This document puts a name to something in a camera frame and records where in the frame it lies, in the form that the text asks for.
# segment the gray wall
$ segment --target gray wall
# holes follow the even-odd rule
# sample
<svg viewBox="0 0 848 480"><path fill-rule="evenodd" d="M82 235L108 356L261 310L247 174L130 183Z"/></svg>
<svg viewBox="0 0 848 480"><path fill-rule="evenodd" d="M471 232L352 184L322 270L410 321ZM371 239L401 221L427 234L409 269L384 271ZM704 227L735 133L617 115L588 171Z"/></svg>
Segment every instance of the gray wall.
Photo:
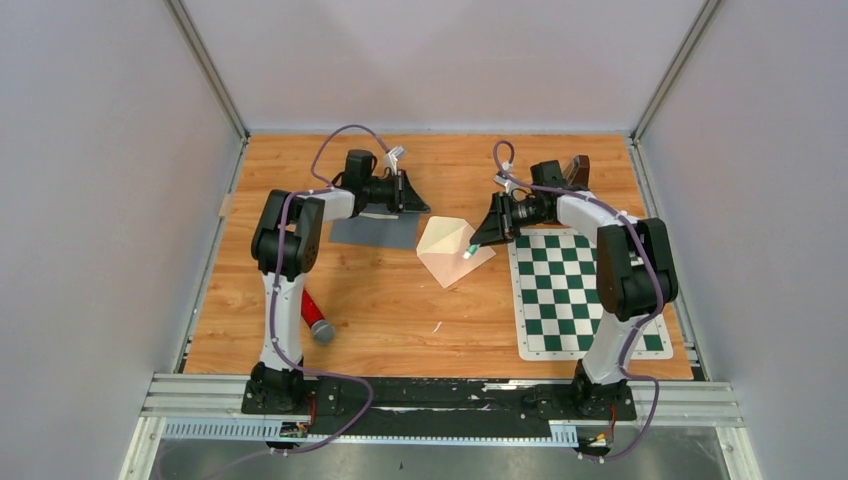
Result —
<svg viewBox="0 0 848 480"><path fill-rule="evenodd" d="M237 140L163 2L0 3L0 478L112 479Z"/></svg>
<svg viewBox="0 0 848 480"><path fill-rule="evenodd" d="M251 129L620 130L702 0L186 0Z"/></svg>
<svg viewBox="0 0 848 480"><path fill-rule="evenodd" d="M767 478L845 478L848 3L725 3L648 165L697 338Z"/></svg>

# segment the chessboard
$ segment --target chessboard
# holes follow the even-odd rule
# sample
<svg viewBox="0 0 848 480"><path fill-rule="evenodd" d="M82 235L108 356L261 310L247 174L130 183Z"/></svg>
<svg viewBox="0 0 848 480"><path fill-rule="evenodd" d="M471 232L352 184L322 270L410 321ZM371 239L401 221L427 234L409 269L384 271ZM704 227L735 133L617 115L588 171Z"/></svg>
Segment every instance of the chessboard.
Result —
<svg viewBox="0 0 848 480"><path fill-rule="evenodd" d="M515 327L524 360L577 360L592 346L603 307L596 290L597 251L568 228L522 229L509 244ZM662 316L649 323L633 359L673 355Z"/></svg>

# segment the open envelope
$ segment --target open envelope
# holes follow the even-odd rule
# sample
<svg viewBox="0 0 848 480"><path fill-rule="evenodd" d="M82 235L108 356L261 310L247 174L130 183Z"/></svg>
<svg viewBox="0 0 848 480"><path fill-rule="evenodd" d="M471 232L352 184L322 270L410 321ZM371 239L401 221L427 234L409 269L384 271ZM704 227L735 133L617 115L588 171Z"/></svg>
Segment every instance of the open envelope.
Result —
<svg viewBox="0 0 848 480"><path fill-rule="evenodd" d="M418 242L416 253L442 288L448 288L495 256L489 247L480 247L468 260L462 254L468 248L474 228L461 218L430 217Z"/></svg>

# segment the wooden table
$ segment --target wooden table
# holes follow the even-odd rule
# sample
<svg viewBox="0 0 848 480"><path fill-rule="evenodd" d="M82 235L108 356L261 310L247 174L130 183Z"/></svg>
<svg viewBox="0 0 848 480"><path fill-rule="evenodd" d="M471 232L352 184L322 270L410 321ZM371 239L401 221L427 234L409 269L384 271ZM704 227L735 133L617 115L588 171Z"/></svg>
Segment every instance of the wooden table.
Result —
<svg viewBox="0 0 848 480"><path fill-rule="evenodd" d="M322 186L309 164L321 135L251 138L232 209L206 292L186 363L186 373L249 373L263 341L264 293L250 241L269 190ZM483 220L498 190L492 181L494 135L387 135L403 145L402 160L413 187L433 215ZM530 165L589 155L590 188L616 208L644 215L623 138L615 135L509 135L517 157L514 172L529 179ZM318 171L332 178L348 149L377 154L368 136L334 139ZM426 225L422 216L418 234ZM473 378L570 378L573 361L528 362L518 356L507 247L483 266L443 290L414 251L329 243L321 250L306 288L336 326L332 344L312 342L302 325L305 365L365 376ZM690 379L680 328L669 307L665 319L673 343L669 360L634 361L631 370L660 378ZM437 332L436 325L442 322Z"/></svg>

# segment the white square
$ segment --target white square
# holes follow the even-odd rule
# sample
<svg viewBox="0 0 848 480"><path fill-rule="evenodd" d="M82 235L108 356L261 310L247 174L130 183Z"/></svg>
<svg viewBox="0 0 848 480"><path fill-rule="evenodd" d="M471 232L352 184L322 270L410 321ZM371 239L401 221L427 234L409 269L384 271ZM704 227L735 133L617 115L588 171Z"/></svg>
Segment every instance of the white square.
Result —
<svg viewBox="0 0 848 480"><path fill-rule="evenodd" d="M579 352L580 344L577 343L576 335L560 335L559 341L562 343L563 352Z"/></svg>
<svg viewBox="0 0 848 480"><path fill-rule="evenodd" d="M533 261L533 253L529 248L516 248L515 258L518 259L519 262L532 262Z"/></svg>
<svg viewBox="0 0 848 480"><path fill-rule="evenodd" d="M568 288L568 280L562 275L552 275L551 287L557 290L564 290Z"/></svg>
<svg viewBox="0 0 848 480"><path fill-rule="evenodd" d="M604 307L600 303L589 304L589 317L601 318L604 315Z"/></svg>
<svg viewBox="0 0 848 480"><path fill-rule="evenodd" d="M594 259L592 258L592 249L590 248L578 248L577 249L577 260L581 262L592 262Z"/></svg>
<svg viewBox="0 0 848 480"><path fill-rule="evenodd" d="M592 321L586 318L574 320L574 331L577 335L592 335Z"/></svg>
<svg viewBox="0 0 848 480"><path fill-rule="evenodd" d="M518 279L521 281L521 288L524 290L534 290L536 288L535 275L520 275Z"/></svg>
<svg viewBox="0 0 848 480"><path fill-rule="evenodd" d="M542 318L542 312L536 304L524 305L524 318L527 320L538 320Z"/></svg>
<svg viewBox="0 0 848 480"><path fill-rule="evenodd" d="M543 235L528 235L532 248L545 248L545 237Z"/></svg>
<svg viewBox="0 0 848 480"><path fill-rule="evenodd" d="M571 311L571 305L563 305L560 303L557 304L554 308L557 311L557 318L565 320L574 318L574 313Z"/></svg>
<svg viewBox="0 0 848 480"><path fill-rule="evenodd" d="M550 275L551 267L548 266L548 262L533 262L533 274L534 275Z"/></svg>
<svg viewBox="0 0 848 480"><path fill-rule="evenodd" d="M574 235L559 237L559 248L574 248Z"/></svg>
<svg viewBox="0 0 848 480"><path fill-rule="evenodd" d="M549 262L561 262L562 261L562 250L558 248L549 248L548 249L548 261Z"/></svg>
<svg viewBox="0 0 848 480"><path fill-rule="evenodd" d="M573 305L586 303L586 292L583 290L573 288L568 291L568 297L571 298L571 303Z"/></svg>
<svg viewBox="0 0 848 480"><path fill-rule="evenodd" d="M527 336L527 349L531 352L544 352L545 351L545 337L541 335L528 335Z"/></svg>
<svg viewBox="0 0 848 480"><path fill-rule="evenodd" d="M553 290L536 290L536 295L539 297L540 305L553 305L554 304L554 291Z"/></svg>
<svg viewBox="0 0 848 480"><path fill-rule="evenodd" d="M565 262L563 267L566 275L580 275L580 264L577 262Z"/></svg>
<svg viewBox="0 0 848 480"><path fill-rule="evenodd" d="M556 319L542 319L542 333L545 335L559 335L559 324Z"/></svg>

